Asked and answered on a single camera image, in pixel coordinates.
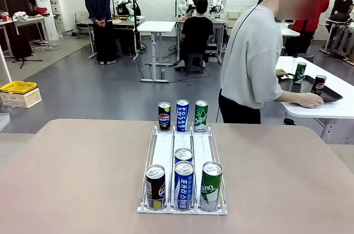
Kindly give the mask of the white plastic crate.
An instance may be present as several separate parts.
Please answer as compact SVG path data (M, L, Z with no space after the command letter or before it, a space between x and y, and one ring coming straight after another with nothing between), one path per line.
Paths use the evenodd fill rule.
M25 94L0 92L0 99L4 105L24 108L31 108L42 101L38 88Z

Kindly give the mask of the white can dispenser rack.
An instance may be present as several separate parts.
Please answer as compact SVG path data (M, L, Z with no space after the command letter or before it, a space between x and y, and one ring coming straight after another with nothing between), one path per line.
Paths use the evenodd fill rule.
M179 148L189 148L193 152L194 184L193 197L189 210L178 210L174 200L174 153ZM153 123L145 168L152 164L161 165L165 171L165 201L160 208L149 208L147 196L146 176L143 176L142 197L137 208L138 213L152 214L194 214L194 215L227 215L225 181L221 180L221 192L216 201L216 211L202 209L200 188L202 179L202 165L209 161L220 163L220 157L214 136L212 124L207 126L205 132L195 132L193 124L189 124L187 132L178 132L175 123L171 124L169 131L161 131L157 123Z

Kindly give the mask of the dark blue serving tray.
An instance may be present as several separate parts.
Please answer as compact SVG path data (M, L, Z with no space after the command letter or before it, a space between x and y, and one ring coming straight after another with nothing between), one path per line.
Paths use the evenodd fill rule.
M288 74L288 76L282 76L278 78L278 82L282 88L282 90L289 91L289 92L295 92L295 93L310 93L311 88L314 83L314 78L312 78L309 75L304 75L303 81L301 84L294 84L293 83L293 74ZM323 99L325 103L329 102L336 102L343 97L332 90L331 88L327 87L326 85L324 86L324 89L320 95L320 97Z

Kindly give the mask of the blue Pocari Sweat can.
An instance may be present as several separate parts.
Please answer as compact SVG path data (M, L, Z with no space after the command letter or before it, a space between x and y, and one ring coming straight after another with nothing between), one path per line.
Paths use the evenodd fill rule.
M179 161L174 168L174 206L177 210L190 210L193 203L194 165Z
M188 130L189 101L177 100L176 102L176 130L186 132Z
M174 153L174 163L180 161L192 162L192 160L193 160L193 152L189 148L179 148Z

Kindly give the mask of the green Chilsung cider can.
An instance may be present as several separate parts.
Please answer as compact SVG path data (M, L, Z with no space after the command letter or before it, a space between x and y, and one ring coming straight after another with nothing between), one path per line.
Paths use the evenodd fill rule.
M203 165L200 187L201 210L217 210L222 172L222 166L218 162L210 161Z
M195 102L195 120L194 131L204 132L207 125L208 102L205 100L197 100Z
M293 77L294 84L301 84L304 78L306 63L298 63Z

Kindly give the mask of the person in red hoodie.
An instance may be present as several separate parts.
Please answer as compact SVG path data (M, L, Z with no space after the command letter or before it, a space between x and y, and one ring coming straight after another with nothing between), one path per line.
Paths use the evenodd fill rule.
M306 23L304 20L296 20L292 26L292 30L299 32L300 36L296 37L297 54L305 54L311 44L313 36L318 28L320 16L326 12L329 7L330 0L316 0L314 15Z

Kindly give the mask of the yellow plastic crate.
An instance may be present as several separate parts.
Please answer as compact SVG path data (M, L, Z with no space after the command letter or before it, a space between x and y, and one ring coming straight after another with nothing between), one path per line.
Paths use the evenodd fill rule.
M25 94L35 88L37 88L37 83L35 82L12 81L0 87L0 92Z

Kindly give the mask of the person right hand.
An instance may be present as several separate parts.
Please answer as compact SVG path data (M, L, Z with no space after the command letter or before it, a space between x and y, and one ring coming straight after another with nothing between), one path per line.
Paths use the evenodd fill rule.
M306 108L320 107L324 104L323 99L314 93L300 93L298 104Z

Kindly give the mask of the grey stool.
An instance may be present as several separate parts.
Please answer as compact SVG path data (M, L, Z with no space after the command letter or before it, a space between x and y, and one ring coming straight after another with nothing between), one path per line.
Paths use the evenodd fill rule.
M203 67L203 55L198 53L190 53L187 57L186 62L186 73L199 73L202 74L204 72Z

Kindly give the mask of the black tripod with bag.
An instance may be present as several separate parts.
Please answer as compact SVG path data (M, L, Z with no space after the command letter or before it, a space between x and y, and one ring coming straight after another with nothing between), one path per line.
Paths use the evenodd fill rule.
M29 57L34 56L34 51L30 46L29 42L26 40L25 36L17 33L16 24L14 19L12 18L12 26L14 29L12 40L11 40L11 48L13 52L14 60L12 63L20 63L20 69L23 68L24 64L29 61L38 61L43 62L43 60L28 60Z

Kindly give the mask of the person in black t-shirt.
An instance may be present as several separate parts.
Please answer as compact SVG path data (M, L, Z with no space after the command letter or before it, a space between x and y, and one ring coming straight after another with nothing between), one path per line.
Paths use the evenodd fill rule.
M196 16L185 21L181 31L180 60L175 63L175 70L186 67L189 54L205 54L207 42L214 32L212 21L205 17L207 9L207 0L197 0Z

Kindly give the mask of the black Pepsi can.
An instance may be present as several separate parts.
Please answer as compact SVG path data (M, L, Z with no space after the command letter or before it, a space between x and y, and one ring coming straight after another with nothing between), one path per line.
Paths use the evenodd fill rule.
M324 89L325 81L326 81L326 76L317 75L314 80L313 86L311 88L311 93L320 96Z
M158 104L159 129L161 131L170 130L171 126L171 104L168 102L160 102Z
M148 207L152 210L164 208L165 203L165 170L159 164L152 164L146 168L146 191Z

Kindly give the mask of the large white table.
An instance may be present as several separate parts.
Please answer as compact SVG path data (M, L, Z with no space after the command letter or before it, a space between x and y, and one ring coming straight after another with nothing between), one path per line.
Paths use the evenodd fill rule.
M306 63L305 75L313 78L316 75L326 76L327 80L325 86L343 97L337 102L323 105L318 109L303 108L289 103L282 104L285 111L291 116L313 118L317 122L324 119L325 122L321 124L324 129L320 138L327 143L329 142L331 132L339 119L354 120L354 86L303 58L281 56L278 59L277 68L282 68L289 73L293 73L298 62Z

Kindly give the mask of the person in grey sweatshirt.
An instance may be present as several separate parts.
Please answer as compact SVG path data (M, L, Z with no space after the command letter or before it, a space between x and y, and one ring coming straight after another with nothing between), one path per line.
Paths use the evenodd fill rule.
M260 124L261 108L282 88L275 70L283 37L275 18L305 18L315 0L262 0L246 10L228 40L220 77L218 107L224 123Z

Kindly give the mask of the white table with clutter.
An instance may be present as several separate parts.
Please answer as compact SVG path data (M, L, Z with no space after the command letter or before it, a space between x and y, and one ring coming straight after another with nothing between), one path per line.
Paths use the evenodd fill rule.
M13 23L12 20L9 20L7 22L4 22L2 20L0 20L0 34L4 35L5 41L6 41L6 45L7 45L7 50L3 50L4 56L6 58L13 58L13 53L12 53L12 49L11 49L11 45L10 45L10 40L9 40L9 36L7 34L7 30L6 30L6 25L9 25ZM47 42L47 44L50 43L50 39L48 36L48 30L46 28L46 23L45 23L45 18L43 16L33 16L33 17L28 17L27 20L24 21L15 21L14 22L15 25L15 31L18 33L18 28L19 27L24 27L24 26L28 26L28 25L36 25L37 28L39 29L39 25L41 26L45 41Z

